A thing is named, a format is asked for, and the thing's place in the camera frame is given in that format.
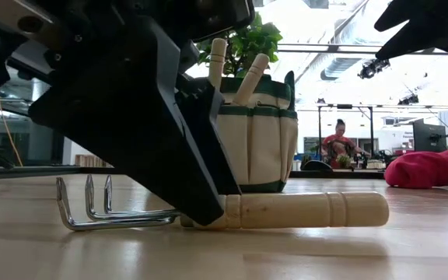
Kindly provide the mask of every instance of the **green trim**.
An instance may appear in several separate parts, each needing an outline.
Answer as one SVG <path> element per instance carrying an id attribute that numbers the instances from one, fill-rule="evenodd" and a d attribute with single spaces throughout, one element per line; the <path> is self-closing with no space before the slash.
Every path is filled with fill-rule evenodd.
<path id="1" fill-rule="evenodd" d="M 298 116 L 296 112 L 278 109 L 272 106 L 257 106 L 254 108 L 249 108 L 245 106 L 233 106 L 224 105 L 219 109 L 219 114 L 221 115 L 234 115 L 234 116 L 265 116 L 265 117 L 288 117 L 297 120 Z"/>
<path id="2" fill-rule="evenodd" d="M 221 93 L 236 93 L 243 78 L 226 78 L 221 81 Z M 254 93 L 263 93 L 291 102 L 292 93 L 289 85 L 271 80 L 270 75 L 263 75 Z"/>
<path id="3" fill-rule="evenodd" d="M 241 192 L 246 193 L 278 193 L 285 188 L 286 182 L 281 180 L 265 184 L 240 185 Z"/>

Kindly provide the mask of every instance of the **window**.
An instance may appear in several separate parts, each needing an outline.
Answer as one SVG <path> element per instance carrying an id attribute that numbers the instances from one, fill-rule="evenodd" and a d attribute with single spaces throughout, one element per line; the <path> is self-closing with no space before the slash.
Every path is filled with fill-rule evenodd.
<path id="1" fill-rule="evenodd" d="M 24 166 L 54 163 L 54 132 L 50 128 L 34 124 L 26 116 L 0 111 L 0 153 L 18 166 L 12 141 Z"/>

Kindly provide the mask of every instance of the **garden tool bag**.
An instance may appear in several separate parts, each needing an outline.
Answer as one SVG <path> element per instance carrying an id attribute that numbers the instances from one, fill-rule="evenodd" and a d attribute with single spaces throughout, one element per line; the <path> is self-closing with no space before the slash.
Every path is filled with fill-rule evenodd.
<path id="1" fill-rule="evenodd" d="M 263 77 L 248 106 L 232 105 L 242 79 L 223 78 L 226 97 L 217 117 L 219 137 L 242 192 L 281 192 L 292 169 L 298 119 L 288 110 L 290 87 Z"/>

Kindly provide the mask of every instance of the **computer monitor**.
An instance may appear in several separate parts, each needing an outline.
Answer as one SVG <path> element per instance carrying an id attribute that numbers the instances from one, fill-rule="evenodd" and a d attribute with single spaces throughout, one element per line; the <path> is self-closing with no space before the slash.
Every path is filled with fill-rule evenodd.
<path id="1" fill-rule="evenodd" d="M 416 152 L 443 152 L 447 150 L 446 131 L 442 125 L 414 121 L 414 150 Z"/>

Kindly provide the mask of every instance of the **green leaves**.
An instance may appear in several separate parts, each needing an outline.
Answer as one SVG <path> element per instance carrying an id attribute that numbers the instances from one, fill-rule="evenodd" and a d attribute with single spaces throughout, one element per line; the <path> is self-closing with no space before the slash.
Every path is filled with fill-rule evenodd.
<path id="1" fill-rule="evenodd" d="M 254 21 L 241 30 L 219 34 L 228 41 L 224 75 L 244 77 L 257 54 L 266 54 L 271 63 L 278 61 L 278 42 L 283 38 L 281 31 L 273 23 L 262 23 L 256 12 Z M 209 63 L 212 40 L 197 44 L 200 55 L 198 64 Z"/>

